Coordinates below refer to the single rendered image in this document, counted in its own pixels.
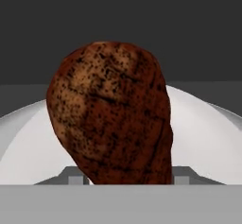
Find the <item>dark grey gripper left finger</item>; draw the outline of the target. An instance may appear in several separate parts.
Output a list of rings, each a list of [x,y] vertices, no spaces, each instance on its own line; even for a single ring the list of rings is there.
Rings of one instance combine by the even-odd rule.
[[[89,179],[76,167],[66,166],[58,176],[38,182],[38,185],[89,185]]]

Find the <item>brown speckled steak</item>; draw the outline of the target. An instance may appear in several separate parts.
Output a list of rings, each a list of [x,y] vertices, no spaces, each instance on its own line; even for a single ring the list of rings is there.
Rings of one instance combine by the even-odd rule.
[[[52,128],[94,184],[172,182],[171,104],[158,60],[132,43],[66,56],[46,93]]]

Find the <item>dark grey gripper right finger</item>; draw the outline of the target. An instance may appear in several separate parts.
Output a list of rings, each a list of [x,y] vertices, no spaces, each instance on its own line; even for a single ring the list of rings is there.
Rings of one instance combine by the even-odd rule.
[[[189,166],[173,166],[172,179],[175,185],[222,185],[222,182],[200,176]]]

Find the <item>white round plate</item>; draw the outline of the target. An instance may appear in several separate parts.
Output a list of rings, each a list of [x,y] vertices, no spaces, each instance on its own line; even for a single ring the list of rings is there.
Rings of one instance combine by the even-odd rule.
[[[242,184],[242,117],[168,86],[172,164],[200,176]],[[75,163],[51,127],[41,100],[0,118],[0,184],[35,184]]]

